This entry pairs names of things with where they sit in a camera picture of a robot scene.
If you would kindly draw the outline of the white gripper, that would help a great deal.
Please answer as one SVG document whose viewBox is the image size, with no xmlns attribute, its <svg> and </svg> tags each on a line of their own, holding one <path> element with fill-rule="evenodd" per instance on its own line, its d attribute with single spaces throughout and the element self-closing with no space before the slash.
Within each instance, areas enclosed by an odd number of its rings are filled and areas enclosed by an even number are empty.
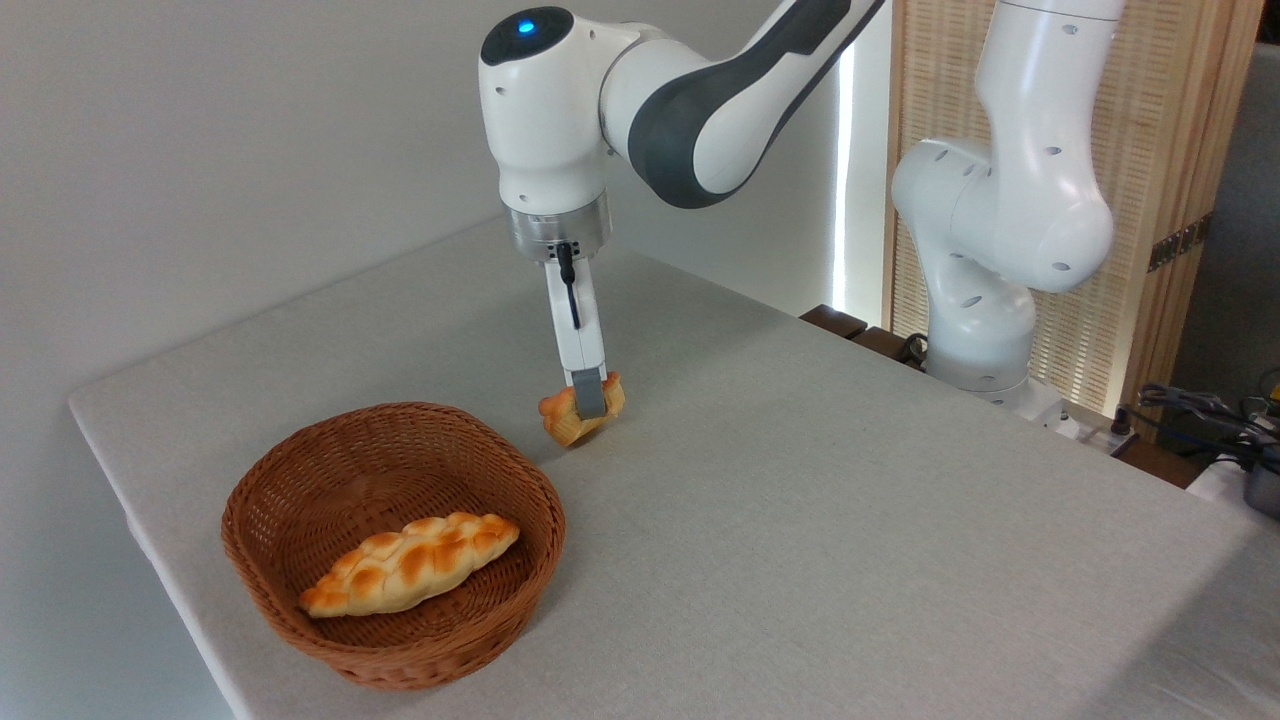
<svg viewBox="0 0 1280 720">
<path fill-rule="evenodd" d="M 600 314 L 589 260 L 573 261 L 572 284 L 561 277 L 561 264 L 543 265 L 564 384 L 572 386 L 577 415 L 584 420 L 604 418 L 605 348 Z"/>
</svg>

